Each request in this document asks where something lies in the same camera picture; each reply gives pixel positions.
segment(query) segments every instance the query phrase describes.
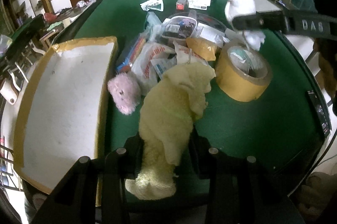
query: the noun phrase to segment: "clear plastic container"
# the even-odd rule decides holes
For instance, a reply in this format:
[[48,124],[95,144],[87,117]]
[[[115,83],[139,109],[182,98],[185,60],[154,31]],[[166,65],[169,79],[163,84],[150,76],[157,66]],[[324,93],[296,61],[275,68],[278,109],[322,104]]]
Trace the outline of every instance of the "clear plastic container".
[[167,39],[167,45],[173,47],[176,41],[186,46],[186,39],[193,37],[197,29],[197,20],[191,17],[176,16],[163,25],[162,38]]

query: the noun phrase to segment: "red label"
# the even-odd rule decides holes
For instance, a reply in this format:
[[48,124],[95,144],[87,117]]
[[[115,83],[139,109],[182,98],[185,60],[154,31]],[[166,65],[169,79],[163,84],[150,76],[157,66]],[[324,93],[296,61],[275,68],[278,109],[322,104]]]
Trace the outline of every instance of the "red label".
[[184,10],[184,5],[183,4],[177,4],[177,9],[178,10]]

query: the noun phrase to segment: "green felt tabletop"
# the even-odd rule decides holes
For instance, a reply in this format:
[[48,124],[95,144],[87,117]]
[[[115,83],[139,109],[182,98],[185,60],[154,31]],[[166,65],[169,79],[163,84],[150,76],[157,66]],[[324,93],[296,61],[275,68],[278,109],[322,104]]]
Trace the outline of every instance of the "green felt tabletop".
[[[75,38],[116,36],[123,48],[124,42],[144,30],[146,12],[140,3],[147,0],[103,0],[94,10]],[[163,21],[176,13],[177,0],[163,0],[164,11],[156,12]],[[215,0],[208,15],[228,26],[224,9],[226,0]],[[265,31],[265,44],[260,53],[269,62],[273,78],[262,96],[251,102],[238,102],[226,95],[216,84],[206,95],[208,107],[196,123],[199,135],[207,137],[210,144],[233,157],[255,156],[270,172],[282,170],[308,147],[322,145],[323,138],[311,111],[306,91],[315,88],[315,82],[305,73],[303,60],[294,57],[294,49],[274,32]],[[127,138],[138,131],[139,109],[130,116],[121,114],[110,99],[105,135],[105,153],[122,147]],[[138,201],[127,194],[129,204],[135,210],[141,206],[175,206],[190,199],[198,203],[207,200],[208,180],[198,180],[193,173],[188,152],[176,170],[177,193],[166,200]]]

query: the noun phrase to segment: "stuffed toy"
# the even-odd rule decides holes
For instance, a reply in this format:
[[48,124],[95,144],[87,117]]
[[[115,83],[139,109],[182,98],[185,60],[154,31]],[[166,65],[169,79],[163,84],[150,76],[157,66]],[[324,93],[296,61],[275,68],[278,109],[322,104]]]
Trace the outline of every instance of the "stuffed toy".
[[214,69],[201,63],[176,65],[163,74],[144,99],[139,135],[144,140],[142,168],[125,188],[139,199],[174,195],[174,168],[187,148],[193,123],[207,107]]
[[136,77],[129,73],[121,73],[107,83],[117,109],[124,115],[132,114],[140,102],[141,91]]

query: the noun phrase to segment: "roll of tape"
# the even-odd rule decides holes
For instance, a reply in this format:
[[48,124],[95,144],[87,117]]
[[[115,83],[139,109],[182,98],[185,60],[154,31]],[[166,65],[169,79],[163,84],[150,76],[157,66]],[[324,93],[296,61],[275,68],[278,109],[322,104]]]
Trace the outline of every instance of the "roll of tape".
[[[249,73],[251,76],[233,64],[233,55],[240,58],[236,52],[248,56],[246,60],[238,60],[248,61],[251,64],[252,69]],[[242,102],[259,98],[272,79],[271,67],[261,54],[255,50],[248,51],[235,40],[223,47],[215,73],[219,87],[232,99]]]

